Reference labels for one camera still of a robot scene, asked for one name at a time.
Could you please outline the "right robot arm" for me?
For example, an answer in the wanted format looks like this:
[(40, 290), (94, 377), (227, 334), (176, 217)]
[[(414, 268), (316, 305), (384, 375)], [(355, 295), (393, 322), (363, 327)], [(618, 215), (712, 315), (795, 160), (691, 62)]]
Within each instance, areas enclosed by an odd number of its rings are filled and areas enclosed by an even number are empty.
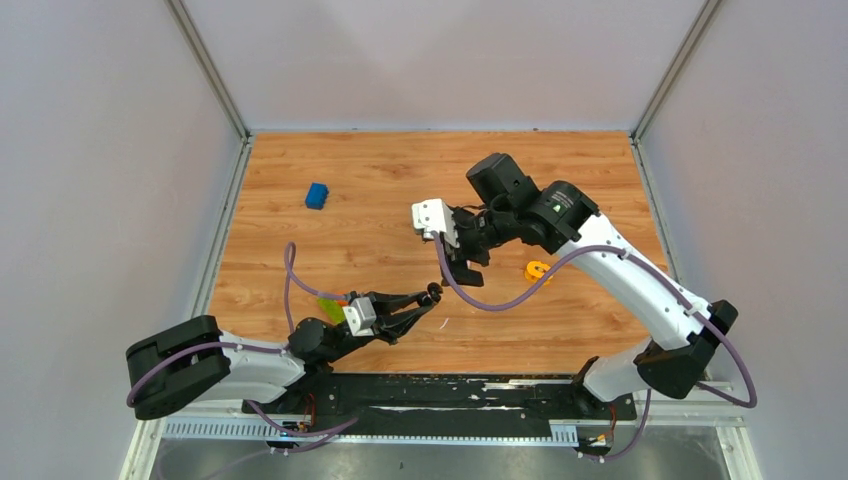
[(738, 311), (728, 301), (707, 302), (688, 291), (641, 254), (614, 227), (599, 206), (575, 185), (554, 181), (539, 188), (515, 160), (493, 153), (475, 164), (466, 178), (480, 197), (481, 209), (449, 206), (441, 199), (414, 208), (414, 225), (437, 245), (443, 282), (467, 303), (485, 311), (504, 311), (526, 301), (544, 282), (538, 280), (516, 299), (484, 304), (465, 292), (480, 286), (471, 263), (487, 265), (490, 251), (519, 240), (572, 264), (624, 305), (649, 336), (635, 347), (608, 357), (592, 357), (573, 379), (571, 403), (584, 417), (596, 417), (611, 401), (654, 390), (684, 399), (701, 380)]

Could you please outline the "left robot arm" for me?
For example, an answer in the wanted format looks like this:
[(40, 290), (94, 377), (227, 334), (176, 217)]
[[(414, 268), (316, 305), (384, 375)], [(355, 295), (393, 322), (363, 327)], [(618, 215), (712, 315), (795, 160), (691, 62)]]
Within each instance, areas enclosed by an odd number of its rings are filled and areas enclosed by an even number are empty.
[(251, 400), (298, 411), (306, 386), (333, 363), (373, 341), (394, 345), (441, 300), (431, 283), (412, 294), (352, 292), (338, 324), (307, 317), (283, 343), (225, 331), (200, 315), (132, 344), (125, 353), (126, 404), (139, 420), (172, 415), (192, 403)]

